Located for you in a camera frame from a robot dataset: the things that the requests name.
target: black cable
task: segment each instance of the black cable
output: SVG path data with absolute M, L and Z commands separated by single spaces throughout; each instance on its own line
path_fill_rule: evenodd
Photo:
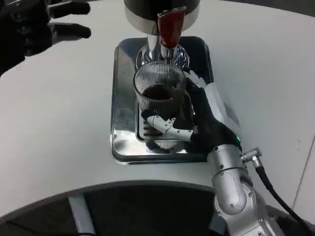
M 266 175 L 265 168 L 263 166 L 259 166 L 256 168 L 256 172 L 259 175 L 265 187 L 267 188 L 267 190 L 277 200 L 277 202 L 299 223 L 299 225 L 305 230 L 308 236 L 313 236 L 314 233 L 311 231 L 309 226 L 304 222 L 304 220 L 300 218 L 276 193 L 271 182 L 269 181 L 269 178 Z
M 46 236 L 96 236 L 96 234 L 93 234 L 93 233 L 46 233 L 46 232 L 40 232 L 40 231 L 31 229 L 31 228 L 29 228 L 27 226 L 15 223 L 13 221 L 7 221 L 7 224 L 10 224 L 10 225 L 18 227 L 20 229 L 23 229 L 25 231 L 31 232 L 34 235 L 46 235 Z

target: stainless steel tray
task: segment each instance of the stainless steel tray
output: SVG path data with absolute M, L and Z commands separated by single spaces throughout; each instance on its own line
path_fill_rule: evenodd
M 122 164 L 204 162 L 205 157 L 188 142 L 157 136 L 144 138 L 146 126 L 133 90 L 135 59 L 145 38 L 122 41 L 115 50 L 111 145 L 113 156 Z M 198 37 L 182 37 L 180 45 L 190 57 L 190 67 L 208 83 L 213 82 L 209 50 Z

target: floor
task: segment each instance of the floor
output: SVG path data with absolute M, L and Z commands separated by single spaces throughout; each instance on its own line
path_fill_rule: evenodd
M 233 1 L 315 16 L 315 0 Z M 130 187 L 97 191 L 87 194 L 86 198 L 99 235 L 215 235 L 208 231 L 213 195 L 207 192 Z M 76 232 L 67 199 L 34 209 L 13 221 L 42 232 Z M 4 223 L 0 225 L 0 236 L 34 235 Z

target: white tabletop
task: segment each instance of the white tabletop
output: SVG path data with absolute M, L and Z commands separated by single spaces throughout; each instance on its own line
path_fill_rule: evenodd
M 306 126 L 314 109 L 305 111 L 315 96 L 315 19 L 248 4 L 201 4 L 184 35 L 209 45 L 215 80 L 239 116 L 244 147 L 261 147 L 274 186 L 293 204 L 314 135 Z M 122 0 L 91 7 L 88 16 L 62 20 L 90 27 L 90 39 L 60 43 L 0 79 L 0 217 L 61 193 L 126 180 L 211 186 L 205 163 L 124 166 L 112 157 L 114 49 L 144 35 L 127 22 Z M 271 164 L 283 162 L 288 167 Z

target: robotic arm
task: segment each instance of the robotic arm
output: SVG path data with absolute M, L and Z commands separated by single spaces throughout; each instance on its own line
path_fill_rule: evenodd
M 148 111 L 144 111 L 142 117 L 159 131 L 194 143 L 207 156 L 216 194 L 215 208 L 226 221 L 230 235 L 284 236 L 279 225 L 268 216 L 265 202 L 255 191 L 245 166 L 252 161 L 256 169 L 265 174 L 259 149 L 242 155 L 239 137 L 235 135 L 239 133 L 238 120 L 231 114 L 228 116 L 229 109 L 221 100 L 215 83 L 206 85 L 193 71 L 185 74 L 197 127 L 183 130 L 176 125 L 176 118 L 164 121 Z M 306 235 L 313 235 L 305 224 L 304 229 Z

